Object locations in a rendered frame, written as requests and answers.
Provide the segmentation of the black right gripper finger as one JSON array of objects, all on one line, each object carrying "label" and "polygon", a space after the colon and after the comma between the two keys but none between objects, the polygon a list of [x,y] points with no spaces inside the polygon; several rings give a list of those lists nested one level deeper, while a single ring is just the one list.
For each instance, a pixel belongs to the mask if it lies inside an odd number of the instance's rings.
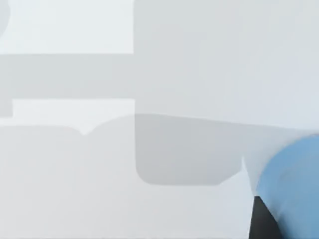
[{"label": "black right gripper finger", "polygon": [[275,218],[259,196],[254,197],[249,239],[284,239]]}]

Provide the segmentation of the light blue round object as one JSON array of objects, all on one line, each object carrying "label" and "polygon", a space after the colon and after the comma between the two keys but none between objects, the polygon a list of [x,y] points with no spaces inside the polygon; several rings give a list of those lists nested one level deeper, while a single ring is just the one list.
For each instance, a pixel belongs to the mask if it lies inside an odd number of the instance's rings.
[{"label": "light blue round object", "polygon": [[284,239],[319,239],[319,135],[299,139],[275,154],[256,191]]}]

